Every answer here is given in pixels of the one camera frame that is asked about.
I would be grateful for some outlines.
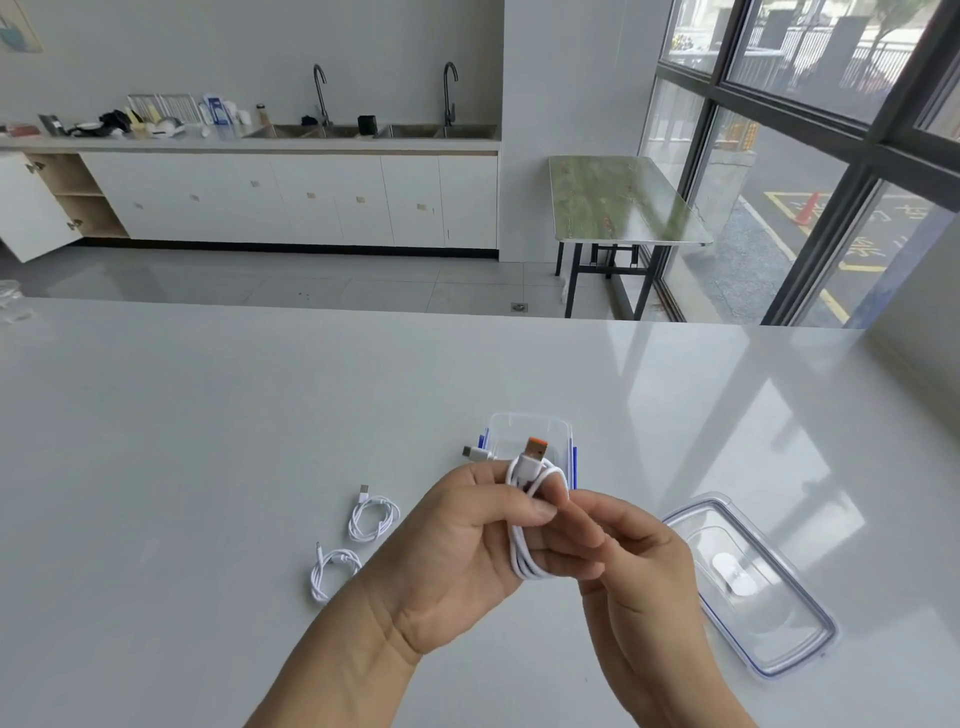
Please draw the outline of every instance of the right hand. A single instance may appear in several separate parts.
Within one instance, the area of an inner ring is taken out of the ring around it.
[[[611,536],[598,557],[603,574],[581,581],[580,593],[620,704],[645,728],[752,725],[713,659],[686,542],[625,500],[577,490],[570,501]]]

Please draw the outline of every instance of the clear plastic container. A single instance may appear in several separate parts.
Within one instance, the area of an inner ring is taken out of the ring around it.
[[[793,566],[727,497],[707,494],[663,522],[689,544],[704,611],[755,675],[782,677],[839,640]]]
[[[20,284],[16,280],[0,280],[0,321],[15,324],[29,319],[33,313],[20,292]]]
[[[577,449],[573,447],[573,427],[564,420],[525,412],[497,412],[480,436],[480,447],[492,452],[497,460],[513,460],[531,437],[547,443],[546,459],[564,471],[567,485],[575,489]]]

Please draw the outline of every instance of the hand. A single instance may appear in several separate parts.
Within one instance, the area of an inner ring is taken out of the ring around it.
[[[530,498],[504,484],[508,465],[470,463],[445,475],[354,579],[417,655],[469,630],[520,586],[508,523],[524,527],[541,568],[577,579],[603,572],[590,557],[607,537],[560,477]]]
[[[612,535],[594,550],[605,569],[580,593],[593,649],[620,704],[643,726],[749,726],[713,659],[689,546],[618,498],[571,501]]]

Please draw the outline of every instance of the white countertop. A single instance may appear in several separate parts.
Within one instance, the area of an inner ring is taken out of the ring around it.
[[[764,685],[712,636],[760,725],[960,712],[960,449],[858,333],[33,303],[0,328],[2,725],[241,725],[360,482],[406,514],[498,410],[570,421],[582,487],[727,494],[801,570],[826,659]],[[565,580],[428,657],[396,719],[588,724],[632,725]]]
[[[0,152],[496,152],[498,139],[247,139],[244,134],[259,127],[207,127],[210,136],[201,136],[201,128],[191,126],[170,139],[150,138],[146,133],[129,134],[122,139],[78,136],[0,136]]]

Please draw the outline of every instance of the clear plastic lid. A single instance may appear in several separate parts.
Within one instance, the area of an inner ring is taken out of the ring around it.
[[[836,622],[793,567],[728,498],[704,496],[663,522],[693,552],[704,611],[759,677],[781,677],[839,639]]]

